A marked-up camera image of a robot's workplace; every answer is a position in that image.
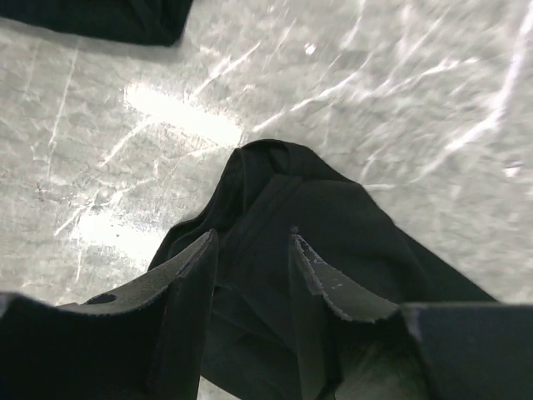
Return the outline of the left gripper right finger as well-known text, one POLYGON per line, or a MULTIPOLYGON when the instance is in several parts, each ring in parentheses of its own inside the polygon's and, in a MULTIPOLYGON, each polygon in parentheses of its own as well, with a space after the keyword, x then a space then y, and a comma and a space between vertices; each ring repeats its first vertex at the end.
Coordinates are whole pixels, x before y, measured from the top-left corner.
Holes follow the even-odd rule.
POLYGON ((399 306, 367 290, 328 264, 299 234, 291 237, 296 274, 305 291, 323 301, 326 308, 348 322, 375 323, 393 315, 399 306))

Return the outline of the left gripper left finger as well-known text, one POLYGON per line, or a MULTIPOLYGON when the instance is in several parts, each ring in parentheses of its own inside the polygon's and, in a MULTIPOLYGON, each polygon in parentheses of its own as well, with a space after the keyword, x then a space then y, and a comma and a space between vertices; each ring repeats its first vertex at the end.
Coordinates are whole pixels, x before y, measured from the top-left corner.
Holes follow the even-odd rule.
POLYGON ((202 234, 176 256, 110 292, 84 304, 56 307, 68 319, 113 320, 139 318, 142 313, 165 317, 171 313, 207 315, 217 274, 218 237, 202 234))

